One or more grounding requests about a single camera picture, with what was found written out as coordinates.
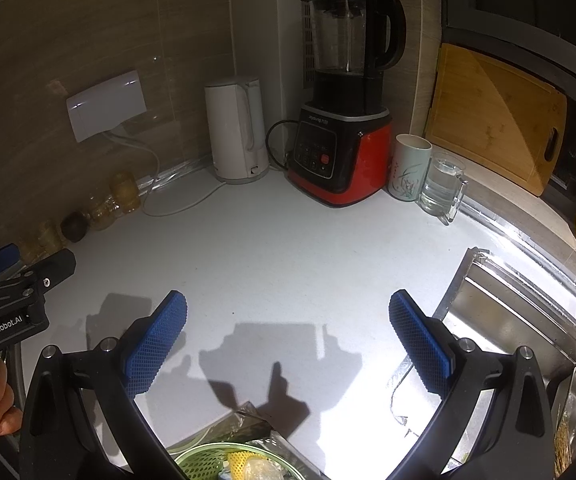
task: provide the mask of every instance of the power cord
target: power cord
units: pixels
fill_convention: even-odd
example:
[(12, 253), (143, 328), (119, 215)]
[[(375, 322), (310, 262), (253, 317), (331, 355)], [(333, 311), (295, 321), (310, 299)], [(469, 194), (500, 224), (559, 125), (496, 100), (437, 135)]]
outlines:
[(291, 123), (291, 124), (299, 124), (299, 121), (295, 121), (294, 119), (283, 119), (281, 121), (277, 121), (276, 123), (274, 123), (272, 126), (270, 126), (270, 129), (268, 130), (268, 133), (265, 134), (265, 148), (268, 150), (268, 155), (270, 155), (270, 158), (273, 160), (273, 162), (279, 166), (282, 170), (287, 170), (288, 167), (286, 164), (282, 164), (280, 163), (276, 157), (273, 154), (273, 150), (270, 149), (270, 134), (273, 132), (273, 130), (279, 126), (280, 124), (287, 124), (287, 123)]
[(161, 161), (159, 160), (159, 156), (151, 148), (149, 148), (145, 142), (143, 142), (139, 139), (132, 139), (131, 137), (127, 137), (126, 130), (124, 129), (124, 127), (122, 125), (119, 125), (116, 128), (113, 128), (109, 132), (104, 132), (104, 137), (106, 139), (116, 143), (116, 144), (120, 144), (121, 146), (126, 146), (128, 148), (135, 148), (136, 150), (142, 150), (143, 152), (148, 152), (152, 156), (154, 156), (156, 164), (157, 164), (157, 171), (155, 172), (154, 176), (152, 177), (152, 182), (148, 186), (148, 189), (146, 190), (146, 192), (143, 196), (143, 201), (142, 201), (142, 212), (146, 216), (150, 216), (152, 218), (164, 218), (166, 216), (172, 216), (172, 215), (176, 215), (178, 213), (181, 213), (183, 211), (187, 211), (188, 209), (193, 208), (194, 206), (200, 204), (201, 202), (206, 200), (209, 196), (211, 196), (216, 190), (218, 190), (219, 188), (226, 185), (226, 182), (220, 182), (217, 187), (213, 188), (209, 193), (207, 193), (206, 195), (201, 197), (199, 200), (196, 200), (195, 202), (193, 202), (187, 206), (184, 206), (181, 209), (177, 209), (177, 210), (171, 211), (169, 213), (160, 213), (160, 214), (159, 213), (151, 213), (151, 212), (146, 210), (146, 202), (148, 202), (148, 197), (150, 196), (150, 193), (154, 189), (155, 184), (159, 181), (159, 174), (161, 173)]

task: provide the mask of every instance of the kitchen countertop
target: kitchen countertop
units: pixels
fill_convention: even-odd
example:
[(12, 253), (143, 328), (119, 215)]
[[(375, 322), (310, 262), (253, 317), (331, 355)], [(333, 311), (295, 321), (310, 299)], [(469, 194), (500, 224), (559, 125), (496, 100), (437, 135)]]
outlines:
[(576, 236), (567, 222), (539, 197), (472, 160), (466, 163), (466, 175), (519, 206), (576, 252)]
[[(153, 194), (148, 209), (179, 208), (215, 184), (198, 171)], [(22, 343), (26, 387), (44, 346), (81, 351), (120, 336), (176, 289), (187, 324), (136, 398), (165, 446), (250, 400), (331, 479), (385, 478), (407, 452), (390, 412), (405, 351), (389, 298), (406, 288), (431, 314), (472, 247), (548, 280), (464, 214), (444, 226), (383, 190), (332, 209), (274, 171), (176, 216), (135, 212), (71, 247), (75, 275), (46, 294), (49, 329)], [(124, 464), (95, 414), (111, 460)]]

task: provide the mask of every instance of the cutting board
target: cutting board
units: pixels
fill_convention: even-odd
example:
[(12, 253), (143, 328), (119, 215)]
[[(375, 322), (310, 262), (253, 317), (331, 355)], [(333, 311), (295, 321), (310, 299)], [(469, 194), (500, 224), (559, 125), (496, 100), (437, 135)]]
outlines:
[(444, 43), (425, 136), (543, 193), (564, 137), (567, 100), (499, 60)]

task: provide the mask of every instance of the yellow sponge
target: yellow sponge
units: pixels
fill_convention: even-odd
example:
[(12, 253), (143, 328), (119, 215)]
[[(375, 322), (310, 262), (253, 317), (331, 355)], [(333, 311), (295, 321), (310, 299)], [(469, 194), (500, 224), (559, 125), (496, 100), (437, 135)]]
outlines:
[(232, 476), (232, 480), (244, 480), (244, 465), (251, 457), (265, 460), (265, 457), (250, 451), (236, 451), (228, 453), (227, 460), (230, 464), (230, 475)]

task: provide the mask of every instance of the electric kettle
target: electric kettle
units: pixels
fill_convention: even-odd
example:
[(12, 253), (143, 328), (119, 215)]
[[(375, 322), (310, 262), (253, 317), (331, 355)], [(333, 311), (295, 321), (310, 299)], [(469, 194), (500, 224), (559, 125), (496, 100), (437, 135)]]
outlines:
[(269, 168), (258, 78), (237, 76), (205, 85), (212, 160), (217, 178), (245, 184)]

